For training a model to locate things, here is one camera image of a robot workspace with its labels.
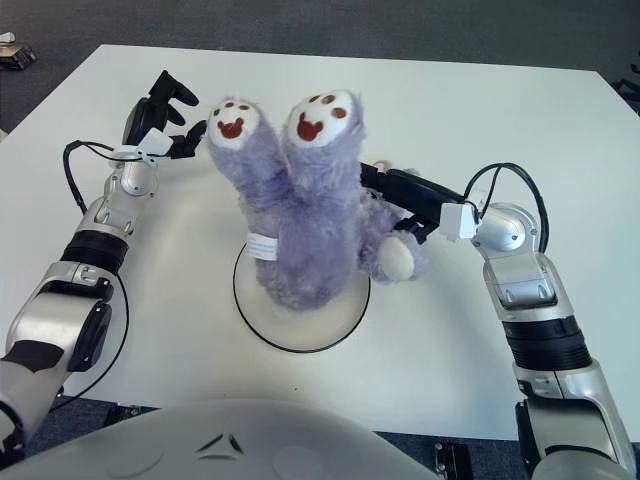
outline white round base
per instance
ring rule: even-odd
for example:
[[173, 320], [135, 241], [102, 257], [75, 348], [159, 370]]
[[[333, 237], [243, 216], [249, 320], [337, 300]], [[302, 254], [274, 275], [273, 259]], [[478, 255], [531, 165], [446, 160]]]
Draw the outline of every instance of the white round base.
[[256, 280], [255, 259], [240, 251], [233, 294], [242, 318], [268, 344], [295, 353], [326, 350], [348, 337], [369, 303], [369, 277], [357, 273], [336, 298], [319, 310], [295, 311], [277, 304]]

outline stuffed sloth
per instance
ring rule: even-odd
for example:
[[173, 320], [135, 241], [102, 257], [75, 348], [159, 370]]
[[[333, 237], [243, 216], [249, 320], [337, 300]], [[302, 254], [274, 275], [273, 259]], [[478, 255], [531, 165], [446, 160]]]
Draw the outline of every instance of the stuffed sloth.
[[207, 143], [217, 168], [240, 193], [249, 231], [277, 241], [257, 258], [257, 280], [274, 301], [317, 309], [356, 271], [380, 282], [425, 271], [415, 237], [394, 230], [400, 212], [360, 185], [362, 106], [339, 90], [304, 99], [278, 136], [254, 104], [228, 98], [213, 107]]

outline fluffy purple fur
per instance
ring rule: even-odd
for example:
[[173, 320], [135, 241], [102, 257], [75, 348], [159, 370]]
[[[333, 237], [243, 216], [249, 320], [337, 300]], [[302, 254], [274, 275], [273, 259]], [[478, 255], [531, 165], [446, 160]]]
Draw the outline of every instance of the fluffy purple fur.
[[241, 194], [250, 231], [278, 238], [278, 260], [256, 260], [257, 280], [291, 309], [324, 306], [358, 269], [389, 282], [377, 263], [378, 248], [389, 235], [414, 254], [416, 275], [423, 270], [413, 235], [392, 232], [398, 213], [365, 196], [360, 186], [358, 155], [365, 132], [362, 108], [352, 99], [348, 126], [324, 147], [300, 148], [285, 129], [281, 150], [264, 115], [249, 102], [260, 121], [241, 150], [208, 141], [216, 166]]
[[258, 281], [279, 303], [296, 310], [324, 306], [357, 268], [358, 208], [364, 138], [357, 99], [349, 124], [329, 145], [300, 148], [283, 135], [292, 201], [281, 218], [278, 261], [264, 262]]

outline black circle outline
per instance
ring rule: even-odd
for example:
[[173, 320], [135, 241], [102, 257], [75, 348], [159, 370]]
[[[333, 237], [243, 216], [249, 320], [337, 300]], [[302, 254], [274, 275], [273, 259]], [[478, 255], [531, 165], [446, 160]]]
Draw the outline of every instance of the black circle outline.
[[242, 248], [240, 249], [240, 253], [238, 254], [238, 257], [236, 258], [236, 263], [233, 266], [233, 278], [231, 279], [231, 282], [233, 283], [233, 298], [236, 301], [236, 307], [238, 307], [238, 312], [240, 313], [240, 316], [244, 320], [244, 323], [246, 323], [247, 326], [251, 329], [251, 331], [253, 333], [255, 333], [256, 336], [258, 338], [260, 338], [262, 341], [264, 341], [265, 343], [268, 343], [272, 347], [277, 348], [278, 350], [283, 350], [283, 351], [289, 352], [289, 353], [317, 353], [317, 352], [322, 352], [324, 350], [328, 350], [328, 349], [330, 349], [332, 347], [335, 347], [340, 342], [342, 342], [347, 337], [349, 337], [355, 331], [356, 328], [358, 328], [358, 326], [362, 322], [362, 319], [364, 318], [364, 314], [367, 312], [367, 308], [369, 307], [369, 299], [371, 298], [371, 279], [370, 278], [367, 279], [367, 280], [369, 280], [369, 288], [367, 289], [367, 300], [366, 300], [366, 302], [364, 304], [364, 308], [362, 309], [362, 314], [360, 315], [360, 318], [358, 319], [358, 321], [355, 323], [355, 325], [353, 326], [353, 328], [351, 330], [349, 330], [342, 338], [339, 338], [335, 342], [333, 342], [333, 343], [331, 343], [329, 345], [326, 345], [324, 347], [321, 347], [321, 348], [315, 348], [313, 350], [294, 350], [292, 348], [283, 347], [282, 345], [278, 345], [277, 343], [273, 343], [273, 342], [267, 340], [266, 338], [264, 338], [262, 335], [260, 335], [260, 333], [255, 328], [253, 328], [253, 326], [251, 325], [249, 320], [247, 320], [247, 317], [244, 316], [244, 313], [242, 312], [242, 308], [240, 308], [240, 303], [238, 302], [238, 295], [236, 294], [236, 270], [238, 269], [238, 263], [240, 262], [240, 257], [242, 256], [242, 252], [244, 252], [244, 249], [246, 247], [247, 247], [247, 244], [245, 243], [242, 246]]

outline white fabric tag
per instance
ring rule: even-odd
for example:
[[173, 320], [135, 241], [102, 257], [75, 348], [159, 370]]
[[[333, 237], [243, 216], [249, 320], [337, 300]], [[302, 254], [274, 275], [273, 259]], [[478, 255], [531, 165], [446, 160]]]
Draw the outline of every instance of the white fabric tag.
[[278, 259], [278, 239], [265, 237], [259, 233], [247, 235], [247, 255], [273, 262]]

